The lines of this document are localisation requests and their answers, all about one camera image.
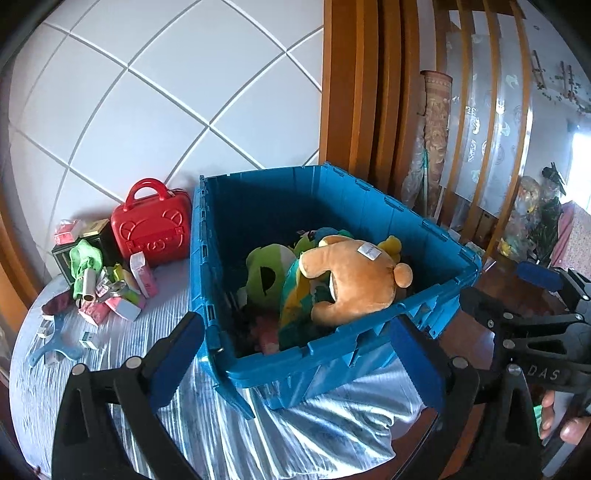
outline diamond pattern wall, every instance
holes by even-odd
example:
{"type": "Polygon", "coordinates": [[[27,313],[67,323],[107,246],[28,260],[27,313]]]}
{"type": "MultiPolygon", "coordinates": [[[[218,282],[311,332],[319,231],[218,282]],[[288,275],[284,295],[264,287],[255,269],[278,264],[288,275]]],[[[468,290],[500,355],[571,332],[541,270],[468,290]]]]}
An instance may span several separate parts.
{"type": "Polygon", "coordinates": [[[323,0],[66,0],[2,80],[2,186],[46,283],[133,183],[318,162],[323,0]]]}

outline finger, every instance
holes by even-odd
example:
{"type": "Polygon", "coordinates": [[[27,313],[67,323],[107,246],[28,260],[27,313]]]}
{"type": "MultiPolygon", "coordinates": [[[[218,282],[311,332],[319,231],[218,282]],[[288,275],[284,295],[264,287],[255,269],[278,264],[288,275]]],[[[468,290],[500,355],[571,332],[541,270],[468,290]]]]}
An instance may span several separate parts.
{"type": "Polygon", "coordinates": [[[542,422],[540,423],[541,430],[549,430],[554,423],[554,409],[552,407],[542,408],[542,422]]]}
{"type": "Polygon", "coordinates": [[[571,445],[578,445],[589,428],[589,424],[591,424],[591,417],[569,420],[560,432],[560,438],[571,445]]]}
{"type": "Polygon", "coordinates": [[[554,405],[554,394],[556,392],[554,390],[548,390],[544,394],[544,398],[542,398],[542,406],[543,407],[551,407],[554,405]]]}

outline storage crate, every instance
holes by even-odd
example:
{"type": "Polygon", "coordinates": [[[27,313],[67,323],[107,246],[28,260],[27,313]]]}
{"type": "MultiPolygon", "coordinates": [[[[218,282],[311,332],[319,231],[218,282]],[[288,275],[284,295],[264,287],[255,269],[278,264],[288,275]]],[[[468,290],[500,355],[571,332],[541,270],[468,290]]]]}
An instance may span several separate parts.
{"type": "Polygon", "coordinates": [[[271,409],[295,406],[393,361],[388,329],[397,315],[409,315],[437,337],[480,266],[447,232],[330,164],[201,177],[193,202],[189,305],[206,322],[199,361],[216,391],[246,418],[254,414],[238,388],[256,388],[271,409]],[[247,255],[268,244],[289,245],[297,231],[323,226],[374,244],[397,236],[417,293],[303,348],[237,358],[227,334],[233,328],[229,295],[246,283],[247,255]]]}

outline window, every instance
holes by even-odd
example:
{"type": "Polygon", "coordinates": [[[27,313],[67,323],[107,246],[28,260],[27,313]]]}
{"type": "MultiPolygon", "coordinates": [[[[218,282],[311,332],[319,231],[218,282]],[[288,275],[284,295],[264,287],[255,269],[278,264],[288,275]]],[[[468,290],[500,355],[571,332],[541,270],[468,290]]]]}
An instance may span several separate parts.
{"type": "Polygon", "coordinates": [[[591,213],[591,136],[573,135],[573,159],[566,187],[566,200],[574,200],[591,213]]]}

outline red suitcase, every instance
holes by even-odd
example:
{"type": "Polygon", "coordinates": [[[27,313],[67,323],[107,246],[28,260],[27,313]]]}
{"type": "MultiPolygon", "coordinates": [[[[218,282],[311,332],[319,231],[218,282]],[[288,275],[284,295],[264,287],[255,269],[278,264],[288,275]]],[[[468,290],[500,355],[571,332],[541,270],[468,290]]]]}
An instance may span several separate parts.
{"type": "Polygon", "coordinates": [[[169,190],[156,179],[136,183],[123,205],[113,211],[113,233],[125,260],[144,252],[151,267],[189,256],[191,241],[191,198],[182,189],[169,190]],[[156,194],[135,199],[143,187],[156,194]]]}

